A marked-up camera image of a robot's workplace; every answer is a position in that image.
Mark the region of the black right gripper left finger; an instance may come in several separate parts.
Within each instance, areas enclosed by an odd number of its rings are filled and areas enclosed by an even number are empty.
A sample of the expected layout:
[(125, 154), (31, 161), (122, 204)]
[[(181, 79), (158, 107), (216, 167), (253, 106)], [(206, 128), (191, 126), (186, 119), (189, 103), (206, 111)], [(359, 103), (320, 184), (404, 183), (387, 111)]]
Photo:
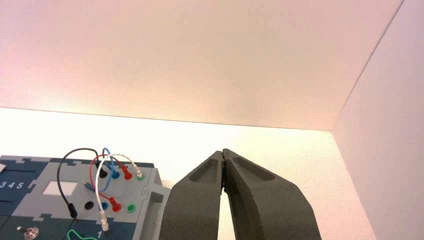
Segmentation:
[(216, 240), (222, 193), (223, 153), (215, 151), (171, 189), (160, 240)]

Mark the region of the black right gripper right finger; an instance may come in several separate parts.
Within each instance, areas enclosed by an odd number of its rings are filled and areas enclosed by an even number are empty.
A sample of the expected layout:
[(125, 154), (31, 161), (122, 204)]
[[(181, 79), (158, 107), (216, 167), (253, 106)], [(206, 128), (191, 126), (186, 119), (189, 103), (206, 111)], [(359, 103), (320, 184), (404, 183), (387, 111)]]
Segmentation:
[(229, 150), (225, 188), (237, 240), (319, 240), (312, 206), (292, 182)]

